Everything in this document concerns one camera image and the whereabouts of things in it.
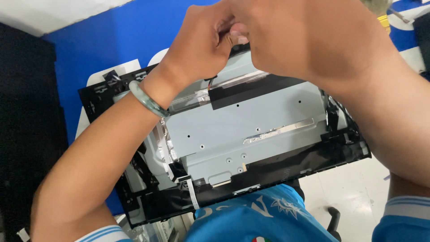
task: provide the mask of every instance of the white logo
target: white logo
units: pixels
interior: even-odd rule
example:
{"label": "white logo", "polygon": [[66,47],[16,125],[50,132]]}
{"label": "white logo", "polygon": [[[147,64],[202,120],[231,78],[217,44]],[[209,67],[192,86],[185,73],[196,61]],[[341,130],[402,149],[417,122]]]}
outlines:
{"label": "white logo", "polygon": [[285,199],[278,199],[272,197],[275,201],[273,201],[271,207],[278,207],[279,212],[284,211],[286,215],[291,213],[295,219],[297,219],[297,213],[302,216],[308,216],[304,213],[301,208],[295,207],[294,204],[287,202]]}

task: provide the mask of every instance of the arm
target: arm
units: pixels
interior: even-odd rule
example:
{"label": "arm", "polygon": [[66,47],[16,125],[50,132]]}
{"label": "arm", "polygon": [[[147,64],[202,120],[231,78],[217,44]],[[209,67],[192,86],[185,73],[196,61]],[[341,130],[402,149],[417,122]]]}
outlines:
{"label": "arm", "polygon": [[[140,83],[163,108],[187,85],[225,67],[239,38],[228,33],[232,19],[224,12],[222,4],[190,7],[168,53]],[[32,207],[32,241],[75,241],[116,224],[104,201],[158,120],[130,93],[95,120],[40,185]]]}
{"label": "arm", "polygon": [[[240,22],[231,33],[247,36],[256,68],[327,91],[402,178],[392,194],[429,194],[430,83],[407,66],[376,16],[357,0],[228,1]],[[415,189],[396,192],[403,185]]]}

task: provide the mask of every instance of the floor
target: floor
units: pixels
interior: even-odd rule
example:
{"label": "floor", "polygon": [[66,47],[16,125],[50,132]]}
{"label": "floor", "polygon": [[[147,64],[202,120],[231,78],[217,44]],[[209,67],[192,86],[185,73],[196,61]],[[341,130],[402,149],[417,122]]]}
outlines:
{"label": "floor", "polygon": [[300,179],[306,209],[325,228],[333,206],[341,213],[338,232],[343,242],[369,242],[384,214],[390,181],[376,158],[368,158]]}

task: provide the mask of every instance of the green bracelet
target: green bracelet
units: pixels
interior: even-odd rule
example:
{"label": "green bracelet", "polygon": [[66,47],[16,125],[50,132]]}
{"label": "green bracelet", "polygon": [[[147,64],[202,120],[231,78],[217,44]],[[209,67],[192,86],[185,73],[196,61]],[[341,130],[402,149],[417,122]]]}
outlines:
{"label": "green bracelet", "polygon": [[170,112],[163,109],[158,105],[152,98],[150,98],[146,93],[142,91],[139,87],[139,82],[134,80],[129,83],[129,88],[132,94],[139,100],[143,106],[145,106],[149,111],[153,112],[155,115],[162,118],[170,116]]}

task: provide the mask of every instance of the person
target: person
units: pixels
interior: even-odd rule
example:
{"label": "person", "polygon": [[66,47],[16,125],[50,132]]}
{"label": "person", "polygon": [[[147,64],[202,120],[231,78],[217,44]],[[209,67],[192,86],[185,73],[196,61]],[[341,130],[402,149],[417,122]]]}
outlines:
{"label": "person", "polygon": [[[372,240],[428,240],[430,83],[408,67],[359,0],[191,6],[166,56],[140,88],[166,109],[186,86],[218,74],[233,45],[248,41],[256,68],[307,80],[344,104],[390,170],[389,201]],[[129,241],[104,201],[159,119],[127,94],[95,120],[40,185],[32,241]],[[186,241],[259,239],[335,241],[285,185],[198,211]]]}

